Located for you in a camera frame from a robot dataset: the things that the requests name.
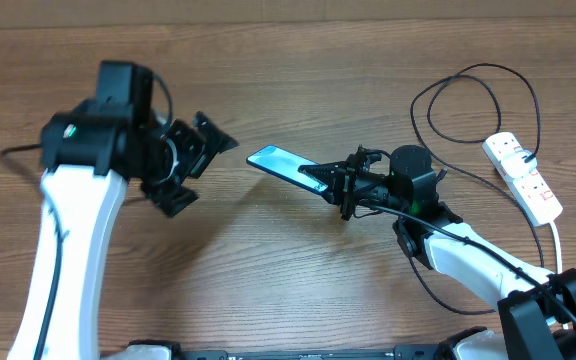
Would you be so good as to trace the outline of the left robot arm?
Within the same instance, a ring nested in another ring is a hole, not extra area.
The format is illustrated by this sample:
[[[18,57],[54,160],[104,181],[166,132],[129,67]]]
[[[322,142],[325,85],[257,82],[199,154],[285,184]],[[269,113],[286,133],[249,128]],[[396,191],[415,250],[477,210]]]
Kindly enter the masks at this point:
[[[197,200],[184,187],[237,147],[204,113],[191,124],[152,107],[162,78],[104,60],[94,97],[56,113],[37,148],[45,171],[30,287],[11,359],[97,359],[98,315],[109,241],[131,180],[167,217]]]

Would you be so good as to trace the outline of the Samsung Galaxy smartphone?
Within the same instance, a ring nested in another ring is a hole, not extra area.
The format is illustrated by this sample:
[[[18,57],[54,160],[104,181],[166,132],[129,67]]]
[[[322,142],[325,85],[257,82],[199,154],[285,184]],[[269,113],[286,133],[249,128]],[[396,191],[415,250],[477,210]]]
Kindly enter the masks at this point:
[[[328,189],[326,184],[299,171],[301,166],[316,165],[316,162],[275,145],[267,145],[249,155],[246,162],[254,168],[317,195]]]

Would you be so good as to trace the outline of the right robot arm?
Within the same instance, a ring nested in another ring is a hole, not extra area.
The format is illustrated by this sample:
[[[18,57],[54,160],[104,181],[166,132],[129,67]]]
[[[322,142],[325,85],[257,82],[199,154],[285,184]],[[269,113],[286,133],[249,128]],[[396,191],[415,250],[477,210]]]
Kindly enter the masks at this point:
[[[401,146],[388,174],[370,170],[382,152],[359,148],[344,161],[306,164],[323,198],[350,219],[357,207],[396,216],[400,248],[412,261],[458,281],[499,315],[499,333],[473,327],[437,345],[437,359],[576,359],[576,269],[555,274],[480,237],[441,202],[430,152]]]

